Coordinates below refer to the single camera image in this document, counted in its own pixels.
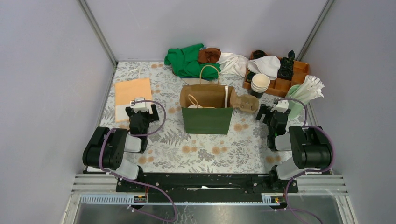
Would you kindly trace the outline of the green paper bag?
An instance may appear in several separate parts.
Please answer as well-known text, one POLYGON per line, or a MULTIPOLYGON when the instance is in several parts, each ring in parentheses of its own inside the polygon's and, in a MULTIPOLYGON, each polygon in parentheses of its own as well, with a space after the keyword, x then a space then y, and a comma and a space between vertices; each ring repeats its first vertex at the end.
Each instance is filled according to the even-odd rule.
POLYGON ((183 86, 179 103, 186 133, 227 135, 233 114, 233 93, 233 86, 221 85, 220 81, 216 84, 183 86), (188 109, 190 105, 200 105, 203 108, 188 109))

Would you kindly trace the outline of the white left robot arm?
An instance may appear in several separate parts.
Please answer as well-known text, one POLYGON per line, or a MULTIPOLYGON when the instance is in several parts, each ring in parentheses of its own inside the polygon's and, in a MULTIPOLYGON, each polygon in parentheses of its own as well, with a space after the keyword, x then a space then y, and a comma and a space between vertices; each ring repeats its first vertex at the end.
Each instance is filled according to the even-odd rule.
POLYGON ((127 186, 134 192, 144 188, 145 180, 139 176, 141 167, 124 159, 124 153, 143 153, 148 144, 149 125, 159 121, 154 101, 132 101, 125 108, 129 128, 98 126, 82 155, 82 162, 89 168, 127 178, 127 186))

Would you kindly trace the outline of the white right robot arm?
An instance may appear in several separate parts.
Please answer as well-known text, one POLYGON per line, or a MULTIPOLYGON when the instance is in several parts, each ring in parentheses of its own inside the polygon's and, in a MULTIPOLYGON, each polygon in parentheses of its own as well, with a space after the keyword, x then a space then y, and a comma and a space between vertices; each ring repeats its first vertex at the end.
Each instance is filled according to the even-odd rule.
POLYGON ((290 126, 286 130, 290 109, 278 111, 262 104, 256 120, 268 128, 267 146, 275 152, 291 152, 292 157, 280 165, 274 165, 269 172, 266 185, 274 192, 280 192, 287 182, 301 172, 322 170, 329 167, 333 151, 329 138, 320 126, 290 126))

